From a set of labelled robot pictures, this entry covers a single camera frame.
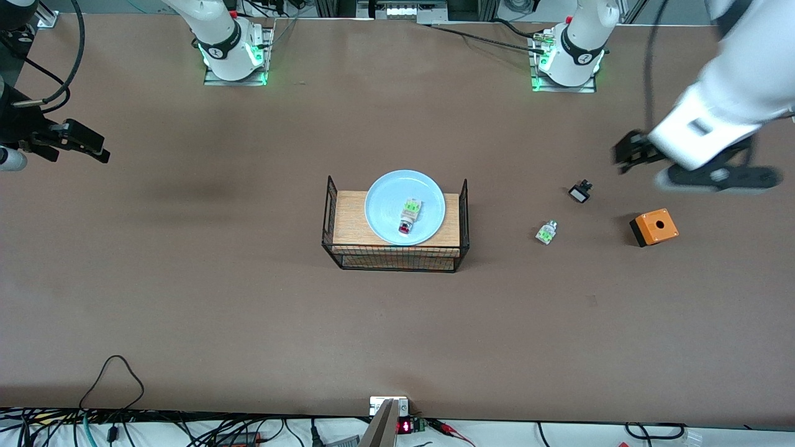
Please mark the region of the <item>red clip leads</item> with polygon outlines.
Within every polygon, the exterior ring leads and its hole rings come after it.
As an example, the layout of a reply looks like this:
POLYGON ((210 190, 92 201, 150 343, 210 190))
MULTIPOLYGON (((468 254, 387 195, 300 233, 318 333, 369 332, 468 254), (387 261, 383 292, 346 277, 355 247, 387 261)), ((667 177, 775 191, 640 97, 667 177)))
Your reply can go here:
POLYGON ((466 438, 466 436, 461 435, 451 425, 446 424, 445 422, 441 422, 440 420, 434 418, 426 418, 425 422, 429 428, 437 431, 441 435, 449 436, 449 438, 454 438, 466 442, 466 444, 468 444, 470 447, 477 447, 477 445, 474 444, 474 442, 466 438))

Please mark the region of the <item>black power adapter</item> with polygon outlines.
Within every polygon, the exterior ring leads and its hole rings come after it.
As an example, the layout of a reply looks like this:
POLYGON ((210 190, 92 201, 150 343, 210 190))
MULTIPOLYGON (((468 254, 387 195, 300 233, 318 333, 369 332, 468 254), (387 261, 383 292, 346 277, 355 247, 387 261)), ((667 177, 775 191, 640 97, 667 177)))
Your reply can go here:
POLYGON ((216 436, 212 447, 260 447, 262 442, 259 432, 222 433, 216 436))

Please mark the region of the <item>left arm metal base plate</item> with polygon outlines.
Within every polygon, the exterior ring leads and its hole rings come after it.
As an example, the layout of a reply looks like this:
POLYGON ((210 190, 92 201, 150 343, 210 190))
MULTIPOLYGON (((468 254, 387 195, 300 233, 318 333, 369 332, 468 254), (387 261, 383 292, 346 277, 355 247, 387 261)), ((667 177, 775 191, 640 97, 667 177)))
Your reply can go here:
POLYGON ((605 51, 602 48, 584 53, 576 49, 574 54, 568 53, 562 40, 566 26, 565 23, 559 23, 527 39, 529 47, 538 51, 529 53, 533 90, 545 93, 594 93, 596 73, 605 51))

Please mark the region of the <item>orange button box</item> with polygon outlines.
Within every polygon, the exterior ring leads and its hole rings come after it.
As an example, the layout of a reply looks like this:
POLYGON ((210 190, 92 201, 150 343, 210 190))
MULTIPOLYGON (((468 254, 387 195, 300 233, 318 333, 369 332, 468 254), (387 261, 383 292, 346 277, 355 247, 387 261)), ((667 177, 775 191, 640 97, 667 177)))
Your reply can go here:
POLYGON ((679 236, 668 209, 658 209, 636 216, 629 223, 639 247, 647 247, 679 236))

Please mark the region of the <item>metal frame structure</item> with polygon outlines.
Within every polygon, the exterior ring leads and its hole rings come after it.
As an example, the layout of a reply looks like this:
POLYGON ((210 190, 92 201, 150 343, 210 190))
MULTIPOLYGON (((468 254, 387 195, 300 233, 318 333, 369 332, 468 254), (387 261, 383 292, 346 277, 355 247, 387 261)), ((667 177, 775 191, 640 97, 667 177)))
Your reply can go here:
POLYGON ((321 18, 405 20, 418 24, 489 22, 501 0, 306 0, 321 18))

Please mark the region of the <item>red push button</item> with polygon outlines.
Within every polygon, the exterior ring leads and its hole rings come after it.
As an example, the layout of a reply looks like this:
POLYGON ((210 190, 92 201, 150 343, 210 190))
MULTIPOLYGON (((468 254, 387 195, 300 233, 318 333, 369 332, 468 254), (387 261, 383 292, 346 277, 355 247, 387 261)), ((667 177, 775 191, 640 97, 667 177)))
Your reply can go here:
POLYGON ((419 218, 420 212, 422 207, 421 200, 415 200, 414 198, 409 198, 401 209, 401 216, 398 231, 403 235, 408 235, 414 224, 419 218))

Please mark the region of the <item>light blue plate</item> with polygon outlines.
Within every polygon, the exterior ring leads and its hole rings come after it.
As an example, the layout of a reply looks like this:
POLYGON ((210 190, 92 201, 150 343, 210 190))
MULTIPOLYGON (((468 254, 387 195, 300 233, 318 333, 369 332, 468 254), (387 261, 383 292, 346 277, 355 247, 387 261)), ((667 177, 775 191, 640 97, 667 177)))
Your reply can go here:
POLYGON ((366 193, 365 218, 372 232, 386 243, 414 246, 430 240, 441 229, 447 206, 445 195, 430 176, 402 169, 386 173, 366 193), (398 231, 401 209, 409 199, 422 201, 421 212, 408 235, 398 231))

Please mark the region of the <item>silver mounting bracket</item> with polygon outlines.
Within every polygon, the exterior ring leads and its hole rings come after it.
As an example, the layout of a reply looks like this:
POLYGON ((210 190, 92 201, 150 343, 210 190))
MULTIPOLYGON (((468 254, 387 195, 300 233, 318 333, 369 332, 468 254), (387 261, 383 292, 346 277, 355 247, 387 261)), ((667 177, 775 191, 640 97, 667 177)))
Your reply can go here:
POLYGON ((386 400, 394 400, 397 402, 400 418, 406 418, 409 416, 410 403, 406 396, 371 396, 369 415, 375 416, 375 414, 380 410, 381 405, 383 405, 383 402, 386 400))

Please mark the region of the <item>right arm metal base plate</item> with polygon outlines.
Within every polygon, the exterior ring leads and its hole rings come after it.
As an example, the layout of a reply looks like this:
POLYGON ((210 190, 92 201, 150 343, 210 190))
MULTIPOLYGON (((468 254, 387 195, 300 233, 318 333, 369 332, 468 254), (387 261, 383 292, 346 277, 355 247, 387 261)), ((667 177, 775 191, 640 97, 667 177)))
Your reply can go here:
POLYGON ((204 50, 202 62, 206 71, 207 86, 264 86, 269 79, 273 29, 250 24, 241 42, 230 51, 225 60, 214 60, 204 50))

